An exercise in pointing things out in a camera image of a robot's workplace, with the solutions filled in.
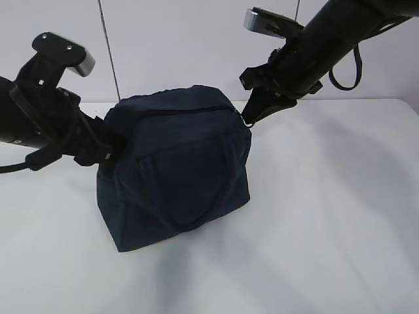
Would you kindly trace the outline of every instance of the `black cable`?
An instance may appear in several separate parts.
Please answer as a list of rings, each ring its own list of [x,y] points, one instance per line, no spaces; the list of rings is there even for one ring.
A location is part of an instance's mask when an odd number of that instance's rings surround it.
[[[0,166],[0,175],[4,175],[5,173],[12,173],[21,170],[25,170],[29,168],[29,165],[26,162],[22,162],[21,164],[10,165],[10,166]]]
[[[340,85],[335,77],[335,74],[333,73],[333,68],[329,71],[329,78],[330,78],[331,83],[333,84],[334,87],[338,88],[339,90],[344,90],[346,92],[350,90],[354,90],[355,88],[357,88],[357,86],[361,82],[363,62],[361,58],[361,52],[359,51],[359,45],[357,45],[354,48],[354,56],[355,56],[355,64],[356,64],[356,79],[355,79],[355,84],[352,87],[345,87],[345,86]]]
[[[380,27],[380,29],[378,29],[377,31],[375,31],[372,35],[369,35],[368,37],[366,37],[364,39],[370,39],[376,36],[379,36],[397,26],[399,26],[400,24],[409,21],[411,19],[411,17],[397,17],[394,18],[393,20],[388,20],[383,26]],[[329,71],[329,79],[332,83],[332,85],[336,88],[338,88],[339,90],[344,90],[346,92],[350,91],[350,90],[354,90],[355,88],[357,88],[357,86],[359,85],[359,83],[361,82],[362,79],[362,67],[363,67],[363,62],[362,62],[362,58],[361,58],[361,52],[359,51],[359,45],[357,45],[354,48],[354,56],[355,56],[355,64],[356,64],[356,79],[355,79],[355,84],[352,87],[345,87],[339,84],[339,82],[337,81],[335,74],[333,73],[333,68]]]
[[[29,154],[26,156],[26,160],[28,161],[34,161],[37,160],[36,156],[38,155],[42,155],[44,152],[48,152],[48,150],[50,148],[53,148],[52,150],[50,150],[48,153],[56,153],[57,150],[62,150],[64,148],[64,146],[70,141],[71,136],[73,136],[73,133],[77,127],[77,106],[76,104],[74,104],[74,102],[71,100],[70,97],[66,96],[65,97],[66,100],[68,100],[68,103],[70,104],[70,109],[71,109],[71,115],[72,115],[72,119],[71,119],[71,125],[67,131],[67,133],[65,134],[65,137],[63,138],[62,141],[60,141],[59,143],[54,143],[41,148],[39,150],[36,150],[35,152]],[[38,166],[38,164],[35,162],[22,162],[21,164],[16,164],[16,165],[10,165],[10,166],[0,166],[0,175],[2,174],[6,174],[6,173],[13,173],[13,172],[17,172],[17,171],[21,171],[21,170],[25,170],[25,169],[36,169]]]

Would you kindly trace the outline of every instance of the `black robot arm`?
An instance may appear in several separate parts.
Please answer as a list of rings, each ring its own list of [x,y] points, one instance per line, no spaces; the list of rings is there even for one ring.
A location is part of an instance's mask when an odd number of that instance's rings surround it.
[[[88,51],[53,33],[40,34],[32,44],[37,51],[11,82],[0,77],[0,141],[39,148],[25,162],[0,167],[0,173],[30,168],[39,170],[74,156],[81,166],[110,160],[124,139],[102,119],[92,119],[79,109],[80,97],[57,88],[65,69],[82,77],[95,61]]]
[[[355,49],[357,56],[361,41],[413,16],[419,16],[417,0],[329,0],[306,27],[262,9],[249,10],[249,30],[287,40],[266,64],[240,77],[244,88],[253,90],[244,120],[254,124],[294,107],[298,99],[318,92],[320,78],[347,53]],[[91,72],[94,60],[88,51],[53,33],[40,34],[32,47],[36,55],[14,82],[0,77],[0,141],[39,150],[21,164],[0,167],[0,173],[39,170],[63,154],[82,166],[117,158],[126,139],[102,119],[82,113],[78,95],[57,88],[67,68],[82,77]]]
[[[240,80],[253,90],[243,111],[248,124],[254,124],[280,110],[292,108],[297,100],[315,94],[319,81],[347,53],[355,49],[358,77],[361,79],[361,41],[377,36],[413,16],[419,16],[417,0],[329,0],[311,22],[303,27],[284,16],[262,9],[249,10],[245,26],[265,35],[286,38],[282,49],[273,51],[264,65],[248,68]]]

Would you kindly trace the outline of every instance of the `white wall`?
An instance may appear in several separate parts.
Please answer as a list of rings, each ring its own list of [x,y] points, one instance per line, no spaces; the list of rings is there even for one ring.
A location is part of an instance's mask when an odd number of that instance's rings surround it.
[[[60,86],[82,96],[83,101],[115,101],[117,93],[95,0],[1,0],[0,76],[14,80],[35,54],[32,40],[51,31],[85,46],[96,59],[89,77],[66,71]]]
[[[305,25],[326,0],[302,0],[298,21]],[[266,61],[283,40],[244,29],[246,9],[262,7],[294,17],[297,0],[102,0],[123,97],[193,84],[216,86],[231,100],[245,100],[238,76]],[[87,78],[66,73],[62,86],[84,101],[117,101],[96,0],[3,0],[0,75],[13,79],[30,59],[33,38],[53,31],[81,43],[96,58]],[[398,98],[419,111],[419,19],[361,44],[364,74],[360,86],[341,92],[325,77],[314,99]],[[336,76],[353,84],[353,56],[336,67]]]
[[[247,99],[238,77],[283,40],[246,31],[247,8],[294,16],[296,0],[103,0],[121,94],[193,84]]]
[[[327,0],[301,0],[298,22],[306,25]],[[311,99],[397,98],[419,112],[419,19],[360,44],[364,61],[361,84],[351,92],[336,89],[329,78],[324,88]],[[354,54],[346,56],[335,68],[335,76],[345,86],[354,85]]]

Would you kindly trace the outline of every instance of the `bag handle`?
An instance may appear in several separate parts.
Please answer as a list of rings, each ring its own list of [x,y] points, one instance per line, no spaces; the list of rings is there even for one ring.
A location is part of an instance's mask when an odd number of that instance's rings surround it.
[[[168,208],[166,204],[164,204],[164,193],[161,191],[160,185],[157,182],[156,170],[151,158],[146,158],[141,161],[141,163],[146,167],[150,175],[149,177],[147,176],[145,184],[148,185],[149,191],[152,194],[151,196],[154,199],[154,205],[156,209],[154,214],[157,215],[161,223],[163,223],[167,228],[172,229],[176,232],[188,232],[195,230],[204,225],[208,221],[208,218],[213,213],[214,209],[221,206],[225,202],[226,198],[229,197],[230,193],[232,192],[232,189],[236,185],[236,182],[240,174],[242,173],[242,170],[238,171],[238,169],[241,168],[238,167],[239,160],[237,157],[236,150],[234,149],[232,139],[222,138],[221,141],[223,144],[225,159],[228,168],[228,175],[226,177],[226,181],[222,185],[220,192],[218,193],[210,208],[196,220],[187,224],[179,224],[170,216]]]

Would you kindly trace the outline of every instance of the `white table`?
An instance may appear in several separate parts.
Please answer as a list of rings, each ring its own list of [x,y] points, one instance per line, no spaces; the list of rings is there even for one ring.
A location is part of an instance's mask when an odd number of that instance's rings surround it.
[[[413,110],[301,101],[253,133],[247,206],[131,253],[101,218],[95,167],[0,176],[0,313],[419,313]]]

